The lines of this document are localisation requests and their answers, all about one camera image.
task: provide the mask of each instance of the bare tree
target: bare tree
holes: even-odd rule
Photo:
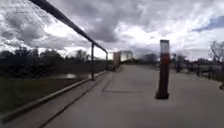
[[[213,61],[223,62],[224,61],[224,41],[212,41],[210,45],[211,54],[210,56],[213,58]]]

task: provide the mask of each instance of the grass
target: grass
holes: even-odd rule
[[[0,114],[5,114],[82,79],[0,78]]]

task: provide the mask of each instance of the metal railing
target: metal railing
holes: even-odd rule
[[[83,36],[89,42],[91,42],[91,78],[94,80],[94,47],[98,47],[102,49],[106,53],[106,70],[108,69],[108,52],[101,45],[95,42],[90,36],[88,36],[80,27],[78,27],[75,23],[73,23],[69,18],[67,18],[62,12],[60,12],[57,8],[52,6],[46,0],[29,0],[32,3],[36,4],[46,12],[50,13],[52,16],[71,27],[75,32]]]

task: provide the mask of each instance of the fence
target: fence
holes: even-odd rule
[[[0,116],[108,69],[107,50],[45,0],[0,0],[0,49]]]
[[[208,64],[194,62],[182,64],[180,68],[186,69],[189,73],[193,72],[198,77],[206,77],[208,79],[213,79],[224,83],[222,64],[214,64],[214,62],[211,61]]]

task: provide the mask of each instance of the metal pole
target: metal pole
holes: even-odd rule
[[[106,53],[106,70],[108,70],[108,53]]]
[[[91,78],[94,81],[94,43],[91,43]]]
[[[168,82],[169,82],[169,63],[170,63],[170,47],[169,40],[160,40],[160,78],[159,88],[156,92],[156,99],[168,99]]]

